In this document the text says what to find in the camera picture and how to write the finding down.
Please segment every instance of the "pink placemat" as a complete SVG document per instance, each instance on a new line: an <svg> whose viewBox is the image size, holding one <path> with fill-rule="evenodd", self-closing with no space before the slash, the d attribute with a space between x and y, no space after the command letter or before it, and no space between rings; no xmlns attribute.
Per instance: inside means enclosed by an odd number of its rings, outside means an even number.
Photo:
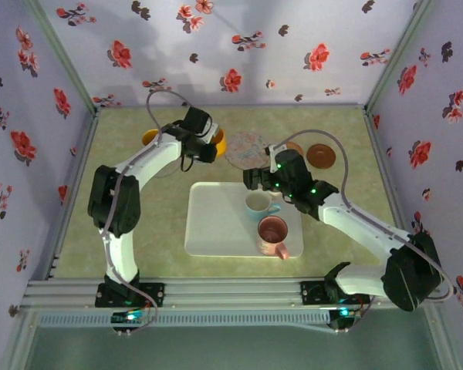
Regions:
<svg viewBox="0 0 463 370"><path fill-rule="evenodd" d="M264 138L257 133L236 133L227 140L225 157L240 170L263 167L269 160L264 151L267 146Z"/></svg>

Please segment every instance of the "gray cable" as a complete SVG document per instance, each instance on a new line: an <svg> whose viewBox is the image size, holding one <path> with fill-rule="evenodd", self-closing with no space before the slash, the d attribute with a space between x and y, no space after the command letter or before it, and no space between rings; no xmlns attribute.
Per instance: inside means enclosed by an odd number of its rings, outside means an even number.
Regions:
<svg viewBox="0 0 463 370"><path fill-rule="evenodd" d="M290 140L292 140L293 138L297 137L298 135L302 135L304 133L320 133L321 135L324 135L324 136L328 136L332 141L334 141L336 143L336 145L340 148L341 150L341 153L343 154L343 161L344 161L344 164L345 164L345 174L343 175L343 181L341 183L341 197L343 199L343 202L345 203L345 206L348 208L348 210L350 212L353 212L354 214L356 214L358 217L360 217L361 219L365 220L366 222L368 222L369 224L371 224L372 226L374 226L375 228L381 230L383 233L385 233L388 237L392 237L393 239L395 239L396 241L399 241L401 242L402 244L406 245L407 247L409 247L413 252L415 252L416 254L418 254L420 257L422 257L423 259L425 259L445 280L446 282L449 284L449 291L447 294L441 296L441 297L429 297L427 298L429 301L434 301L434 302L439 302L439 301L445 301L447 299L449 299L450 297L452 297L452 295L454 294L454 285L453 285L453 282L451 281L451 279L449 278L448 274L446 274L446 272L441 268L441 266L439 266L434 260L432 260L432 258L430 258L429 256L427 256L425 253L423 253L420 249L416 248L412 243L409 243L408 241L406 241L405 239L403 239L402 237L396 235L396 234L393 234L393 232L391 230L388 230L384 225L381 225L379 223L377 223L376 221L374 220L371 220L369 217L366 217L365 215L363 215L361 212L359 212L358 210L356 210L355 208L353 208L353 206L351 205L351 203L348 201L348 199L346 198L346 194L345 194L345 188L346 188L346 182L348 181L348 156L346 154L346 151L345 149L343 148L343 145L341 144L341 142L332 134L326 132L326 131L322 131L321 129L304 129L302 131L299 131L298 133L294 133L293 135L291 135L290 137L286 138L285 140L283 140L280 144L274 146L274 150L278 149L281 145L285 145L286 143L288 143Z"/></svg>
<svg viewBox="0 0 463 370"><path fill-rule="evenodd" d="M157 320L157 304L154 301L154 299L149 295L144 293L143 291L137 289L136 287L130 285L127 281L125 281L120 274L118 273L117 269L113 265L113 260L111 257L110 253L110 226L113 221L113 215L115 214L115 208L117 206L117 201L118 201L118 196L120 193L120 184L122 183L122 179L125 176L125 174L136 164L139 160L143 159L145 156L147 156L149 153L151 153L156 147L158 147L161 143L161 126L159 122L157 121L156 117L154 114L151 112L150 106L149 106L149 99L154 95L155 93L170 93L175 96L178 96L180 99L184 100L189 106L192 106L192 104L186 100L182 95L180 95L177 92L171 91L171 90L154 90L149 93L149 95L146 98L146 109L147 112L149 113L149 117L153 120L154 124L157 127L157 135L156 137L147 145L147 149L145 149L143 152L141 152L138 156L134 157L126 166L123 168L122 172L117 178L117 182L115 184L115 189L113 190L113 200L110 208L110 212L108 213L108 218L106 219L105 227L103 228L103 231L101 232L101 237L105 240L105 254L106 254L106 260L108 261L108 266L111 268L113 275L120 280L120 282L125 285L127 288L129 288L132 291L135 291L139 295L143 296L146 298L154 307L154 315L153 317L144 325L140 326L137 329L132 330L131 333L134 333L136 331L145 329L149 327L153 322Z"/></svg>

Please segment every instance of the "yellow bowl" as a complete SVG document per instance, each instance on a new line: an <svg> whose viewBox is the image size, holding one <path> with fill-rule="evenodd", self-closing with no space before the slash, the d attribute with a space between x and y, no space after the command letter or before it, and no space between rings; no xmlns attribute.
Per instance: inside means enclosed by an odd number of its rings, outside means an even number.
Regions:
<svg viewBox="0 0 463 370"><path fill-rule="evenodd" d="M157 135L157 129L150 129L142 136L142 144L146 146L149 144Z"/></svg>
<svg viewBox="0 0 463 370"><path fill-rule="evenodd" d="M222 156L226 152L226 138L225 138L225 131L223 129L219 129L218 133L213 136L211 139L213 144L216 144L216 157Z"/></svg>

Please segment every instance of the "white tray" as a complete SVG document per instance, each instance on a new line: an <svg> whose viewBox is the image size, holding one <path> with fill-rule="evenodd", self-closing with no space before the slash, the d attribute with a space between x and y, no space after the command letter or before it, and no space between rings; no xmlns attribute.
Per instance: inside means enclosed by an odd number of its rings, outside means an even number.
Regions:
<svg viewBox="0 0 463 370"><path fill-rule="evenodd" d="M185 250L192 256L209 257L265 257L257 248L258 222L245 212L243 183L195 183L188 202ZM303 252L300 212L281 197L273 202L282 209L275 213L288 225L285 245L291 258Z"/></svg>

